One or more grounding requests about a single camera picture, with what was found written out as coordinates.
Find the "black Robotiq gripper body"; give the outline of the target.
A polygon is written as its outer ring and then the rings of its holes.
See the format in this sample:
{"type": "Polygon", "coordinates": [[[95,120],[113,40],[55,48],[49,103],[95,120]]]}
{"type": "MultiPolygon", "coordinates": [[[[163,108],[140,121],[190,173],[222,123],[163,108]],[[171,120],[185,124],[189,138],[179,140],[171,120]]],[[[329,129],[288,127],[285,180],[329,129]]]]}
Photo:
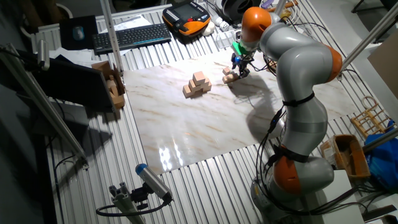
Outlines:
{"type": "Polygon", "coordinates": [[[242,56],[233,53],[231,56],[231,62],[232,62],[232,69],[235,68],[244,69],[247,68],[247,64],[251,62],[251,59],[248,58],[247,55],[242,56]]]}

